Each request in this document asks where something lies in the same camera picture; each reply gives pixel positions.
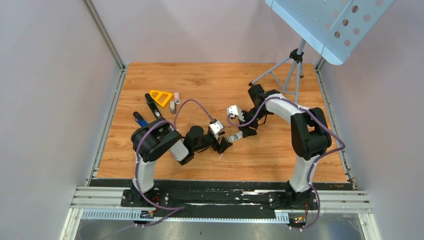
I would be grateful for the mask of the small white staple box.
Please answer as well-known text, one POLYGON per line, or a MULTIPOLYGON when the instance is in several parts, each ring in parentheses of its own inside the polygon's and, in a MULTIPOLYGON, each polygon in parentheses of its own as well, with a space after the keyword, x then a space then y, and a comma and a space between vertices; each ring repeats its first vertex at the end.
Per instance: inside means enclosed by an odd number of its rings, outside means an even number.
POLYGON ((233 142, 235 142, 235 141, 237 141, 239 139, 242 139, 242 138, 243 138, 243 132, 242 131, 239 131, 239 132, 237 132, 237 133, 235 133, 233 135, 230 135, 228 137, 228 141, 231 142, 231 143, 233 143, 233 142))

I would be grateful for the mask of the grey white stapler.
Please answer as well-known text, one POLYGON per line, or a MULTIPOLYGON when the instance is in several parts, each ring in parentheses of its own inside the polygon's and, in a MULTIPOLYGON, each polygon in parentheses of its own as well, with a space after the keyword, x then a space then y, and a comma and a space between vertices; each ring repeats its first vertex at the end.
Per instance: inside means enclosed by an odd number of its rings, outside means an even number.
POLYGON ((176 106, 175 101, 171 101, 171 102, 169 103, 169 108, 170 108, 170 112, 171 112, 172 114, 176 114, 176 112, 177 112, 177 106, 176 106))

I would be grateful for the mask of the pink stapler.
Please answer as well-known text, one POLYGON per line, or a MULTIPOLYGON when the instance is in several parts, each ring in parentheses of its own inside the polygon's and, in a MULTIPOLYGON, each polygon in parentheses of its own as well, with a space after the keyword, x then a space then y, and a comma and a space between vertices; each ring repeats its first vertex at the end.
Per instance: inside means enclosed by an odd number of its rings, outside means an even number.
POLYGON ((181 95, 179 92, 174 92, 173 93, 174 96, 174 102, 178 105, 181 103, 181 95))

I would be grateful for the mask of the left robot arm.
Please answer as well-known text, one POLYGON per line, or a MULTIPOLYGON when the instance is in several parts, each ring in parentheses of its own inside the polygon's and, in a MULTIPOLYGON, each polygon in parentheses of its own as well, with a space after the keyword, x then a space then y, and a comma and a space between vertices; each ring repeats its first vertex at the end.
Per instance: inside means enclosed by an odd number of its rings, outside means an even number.
POLYGON ((199 125, 193 125, 183 136, 171 122, 163 117, 150 122, 133 132, 132 148, 135 153, 135 175, 132 180, 136 189, 134 200, 140 206, 149 206, 153 201, 154 173, 156 161, 165 153, 180 164, 189 163, 195 153, 211 148, 218 154, 224 153, 233 145, 224 134, 224 126, 213 120, 207 132, 199 125))

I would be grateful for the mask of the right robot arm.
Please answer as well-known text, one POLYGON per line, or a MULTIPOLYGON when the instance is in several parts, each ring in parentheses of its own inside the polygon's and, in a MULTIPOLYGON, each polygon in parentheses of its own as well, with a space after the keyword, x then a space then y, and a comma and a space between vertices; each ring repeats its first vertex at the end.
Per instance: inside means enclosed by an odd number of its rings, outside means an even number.
POLYGON ((315 172, 313 161, 332 145, 324 112, 319 107, 298 105, 275 89, 265 91, 260 84, 252 85, 247 92, 254 106, 249 111, 241 110, 238 116, 243 138, 256 135, 258 121, 269 115, 277 115, 290 125, 296 161, 285 201, 290 208, 298 209, 306 201, 304 192, 311 189, 310 180, 315 172))

